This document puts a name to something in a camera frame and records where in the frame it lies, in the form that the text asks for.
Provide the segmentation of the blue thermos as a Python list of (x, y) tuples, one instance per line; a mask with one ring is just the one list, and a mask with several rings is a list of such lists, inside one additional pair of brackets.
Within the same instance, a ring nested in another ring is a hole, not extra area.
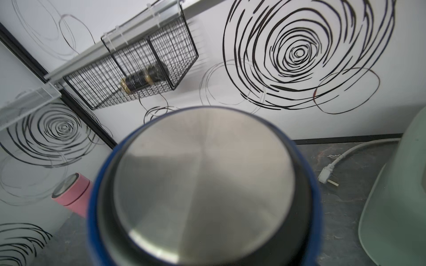
[(277, 126), (197, 106), (136, 129), (94, 182), (87, 236), (96, 266), (314, 266), (317, 179)]

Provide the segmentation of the pink thermos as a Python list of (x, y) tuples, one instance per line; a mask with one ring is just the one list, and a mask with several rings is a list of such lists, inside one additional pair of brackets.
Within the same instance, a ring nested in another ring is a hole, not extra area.
[(80, 173), (65, 178), (52, 192), (51, 199), (66, 209), (86, 218), (93, 183)]

